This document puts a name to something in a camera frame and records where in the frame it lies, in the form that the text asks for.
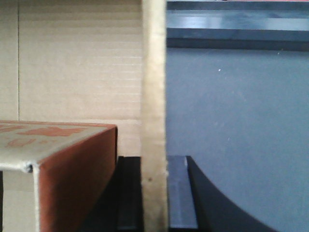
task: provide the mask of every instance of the black curved object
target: black curved object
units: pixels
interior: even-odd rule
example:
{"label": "black curved object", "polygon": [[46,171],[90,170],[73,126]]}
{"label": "black curved object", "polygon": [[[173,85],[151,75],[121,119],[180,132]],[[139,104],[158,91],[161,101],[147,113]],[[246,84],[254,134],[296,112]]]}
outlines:
{"label": "black curved object", "polygon": [[276,232],[230,201],[187,157],[197,220],[203,232]]}

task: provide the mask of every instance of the gray panel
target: gray panel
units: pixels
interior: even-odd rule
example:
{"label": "gray panel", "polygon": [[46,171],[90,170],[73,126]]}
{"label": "gray panel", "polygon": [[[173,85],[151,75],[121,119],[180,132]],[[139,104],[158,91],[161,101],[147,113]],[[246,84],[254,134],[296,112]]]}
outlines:
{"label": "gray panel", "polygon": [[169,226],[176,229],[197,229],[185,156],[168,156]]}
{"label": "gray panel", "polygon": [[168,49],[168,155],[266,225],[309,231],[309,53]]}

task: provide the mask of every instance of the dark gray shelf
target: dark gray shelf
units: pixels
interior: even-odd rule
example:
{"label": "dark gray shelf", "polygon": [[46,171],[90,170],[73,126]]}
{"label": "dark gray shelf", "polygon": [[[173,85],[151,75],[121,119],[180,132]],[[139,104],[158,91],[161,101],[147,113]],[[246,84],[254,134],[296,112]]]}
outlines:
{"label": "dark gray shelf", "polygon": [[309,51],[308,2],[169,2],[168,47]]}

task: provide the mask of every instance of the printed logo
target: printed logo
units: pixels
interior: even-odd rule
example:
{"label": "printed logo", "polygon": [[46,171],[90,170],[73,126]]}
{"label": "printed logo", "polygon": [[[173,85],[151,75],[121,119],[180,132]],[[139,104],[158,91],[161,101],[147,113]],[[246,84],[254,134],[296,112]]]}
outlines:
{"label": "printed logo", "polygon": [[36,139],[14,139],[10,141],[6,147],[23,147],[25,145],[31,144]]}
{"label": "printed logo", "polygon": [[26,132],[20,132],[17,134],[44,135],[44,136],[50,136],[50,137],[58,137],[58,136],[68,137],[74,133],[80,133],[84,130],[85,128],[61,129],[59,127],[47,127],[47,128],[33,129],[33,130],[26,131]]}
{"label": "printed logo", "polygon": [[0,125],[0,133],[1,132],[10,132],[14,130],[20,130],[27,128],[26,126],[7,126],[7,125]]}

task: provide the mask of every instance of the black plastic object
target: black plastic object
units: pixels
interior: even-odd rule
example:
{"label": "black plastic object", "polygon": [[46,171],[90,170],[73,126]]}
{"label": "black plastic object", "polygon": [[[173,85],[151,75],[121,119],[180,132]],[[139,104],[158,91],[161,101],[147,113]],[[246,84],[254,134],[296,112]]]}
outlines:
{"label": "black plastic object", "polygon": [[140,157],[120,157],[123,162],[117,231],[141,232],[143,228]]}
{"label": "black plastic object", "polygon": [[77,232],[142,232],[140,157],[119,157],[114,175]]}
{"label": "black plastic object", "polygon": [[275,232],[231,202],[187,157],[198,223],[206,232]]}
{"label": "black plastic object", "polygon": [[169,230],[197,231],[193,197],[185,156],[168,156]]}
{"label": "black plastic object", "polygon": [[3,230],[3,172],[0,172],[0,232]]}

